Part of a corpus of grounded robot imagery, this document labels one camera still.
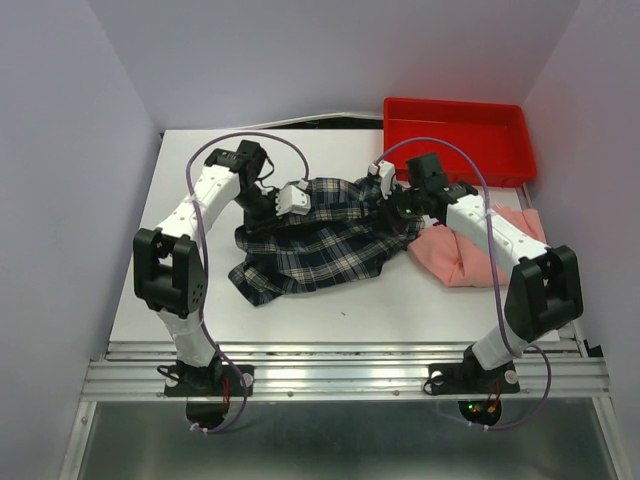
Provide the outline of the navy plaid skirt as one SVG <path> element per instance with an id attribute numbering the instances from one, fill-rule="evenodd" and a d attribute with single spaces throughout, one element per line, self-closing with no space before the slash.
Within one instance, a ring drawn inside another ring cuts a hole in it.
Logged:
<path id="1" fill-rule="evenodd" d="M 371 175 L 353 182 L 316 178 L 306 192 L 308 214 L 286 215 L 271 233 L 250 233 L 243 226 L 235 231 L 245 258 L 228 279 L 255 307 L 283 295 L 375 278 L 425 228 L 421 217 L 386 226 L 380 181 Z"/>

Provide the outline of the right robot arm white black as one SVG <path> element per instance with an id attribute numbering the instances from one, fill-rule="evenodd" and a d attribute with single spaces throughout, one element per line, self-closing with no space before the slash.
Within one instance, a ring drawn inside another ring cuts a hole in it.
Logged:
<path id="1" fill-rule="evenodd" d="M 429 216 L 480 248 L 492 271 L 508 279 L 506 298 L 497 303 L 497 327 L 468 349 L 460 366 L 463 384 L 482 390 L 495 380 L 496 369 L 582 315 L 577 256 L 567 246 L 551 247 L 514 226 L 489 206 L 487 194 L 466 182 L 450 182 L 437 154 L 409 160 L 408 169 L 409 185 L 403 188 L 391 163 L 379 159 L 368 168 L 380 182 L 386 222 Z"/>

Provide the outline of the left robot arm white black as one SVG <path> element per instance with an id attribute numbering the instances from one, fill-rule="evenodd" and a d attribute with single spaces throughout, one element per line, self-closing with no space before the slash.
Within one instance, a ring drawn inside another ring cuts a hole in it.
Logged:
<path id="1" fill-rule="evenodd" d="M 187 183 L 182 203 L 133 239 L 134 293 L 163 321 L 178 360 L 190 367 L 188 382 L 202 394 L 215 392 L 223 373 L 212 363 L 217 352 L 200 318 L 208 288 L 206 235 L 232 202 L 244 210 L 251 227 L 276 218 L 275 201 L 257 185 L 266 161 L 257 142 L 243 140 L 234 151 L 214 149 L 198 180 Z"/>

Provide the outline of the pink folded skirt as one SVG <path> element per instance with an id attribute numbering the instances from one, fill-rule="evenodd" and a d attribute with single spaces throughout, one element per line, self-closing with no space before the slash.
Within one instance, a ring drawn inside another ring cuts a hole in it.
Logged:
<path id="1" fill-rule="evenodd" d="M 537 210 L 518 211 L 499 205 L 495 205 L 494 210 L 525 234 L 546 242 Z M 449 227 L 436 224 L 425 228 L 408 249 L 418 263 L 445 287 L 493 286 L 488 255 Z"/>

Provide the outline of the red plastic bin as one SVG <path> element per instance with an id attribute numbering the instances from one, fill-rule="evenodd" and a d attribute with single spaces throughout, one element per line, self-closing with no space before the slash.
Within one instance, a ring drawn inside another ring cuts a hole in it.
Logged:
<path id="1" fill-rule="evenodd" d="M 424 153 L 439 155 L 452 181 L 477 184 L 481 173 L 491 187 L 519 188 L 537 176 L 528 127 L 517 105 L 388 97 L 383 102 L 384 148 L 411 138 L 433 137 L 464 151 L 470 165 L 451 148 L 435 142 L 405 145 L 386 157 L 401 180 L 406 161 Z"/>

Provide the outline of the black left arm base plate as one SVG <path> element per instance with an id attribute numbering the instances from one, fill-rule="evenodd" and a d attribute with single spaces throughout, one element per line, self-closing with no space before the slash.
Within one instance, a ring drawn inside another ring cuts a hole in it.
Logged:
<path id="1" fill-rule="evenodd" d="M 156 371 L 164 378 L 164 395 L 186 399 L 187 420 L 204 429 L 223 425 L 231 398 L 244 397 L 239 376 L 228 364 L 214 358 L 207 367 L 194 367 L 182 361 L 160 365 Z"/>

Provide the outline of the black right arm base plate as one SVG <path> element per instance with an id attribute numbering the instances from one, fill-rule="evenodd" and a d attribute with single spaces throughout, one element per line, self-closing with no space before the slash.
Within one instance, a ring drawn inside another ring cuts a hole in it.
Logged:
<path id="1" fill-rule="evenodd" d="M 463 363 L 435 363 L 427 366 L 422 391 L 432 397 L 457 396 L 464 420 L 491 429 L 501 418 L 502 397 L 519 393 L 520 383 L 512 362 L 491 371 Z"/>

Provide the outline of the aluminium rail frame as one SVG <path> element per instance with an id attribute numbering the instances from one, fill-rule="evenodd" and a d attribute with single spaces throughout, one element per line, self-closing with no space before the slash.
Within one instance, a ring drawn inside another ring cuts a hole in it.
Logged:
<path id="1" fill-rule="evenodd" d="M 405 254 L 377 279 L 252 307 L 226 277 L 239 260 L 235 216 L 220 216 L 209 243 L 207 324 L 229 357 L 254 366 L 257 402 L 416 400 L 429 364 L 460 361 L 497 324 L 504 294 L 443 287 Z M 126 279 L 108 347 L 87 370 L 63 478 L 82 473 L 98 405 L 162 401 L 156 366 L 174 356 L 166 329 Z"/>

